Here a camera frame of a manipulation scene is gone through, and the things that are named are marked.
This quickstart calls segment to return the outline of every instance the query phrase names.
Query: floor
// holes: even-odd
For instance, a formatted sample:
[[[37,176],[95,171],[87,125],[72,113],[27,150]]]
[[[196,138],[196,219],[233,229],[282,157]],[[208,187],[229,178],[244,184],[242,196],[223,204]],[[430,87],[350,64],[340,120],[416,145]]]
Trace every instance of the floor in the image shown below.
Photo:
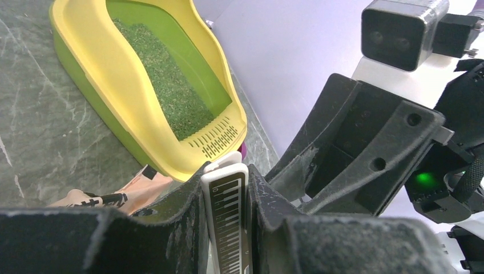
[[[59,63],[51,3],[0,0],[0,207],[43,207],[73,188],[108,194],[141,169]],[[277,155],[234,80],[248,117],[245,162],[265,174]]]

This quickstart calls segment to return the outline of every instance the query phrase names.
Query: green led indicator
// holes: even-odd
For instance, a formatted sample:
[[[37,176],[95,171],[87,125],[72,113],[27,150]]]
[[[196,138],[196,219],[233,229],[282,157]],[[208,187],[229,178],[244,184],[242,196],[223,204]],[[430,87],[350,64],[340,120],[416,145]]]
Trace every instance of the green led indicator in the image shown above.
[[[438,181],[432,173],[420,173],[416,176],[417,183],[426,188],[434,188],[439,185]]]

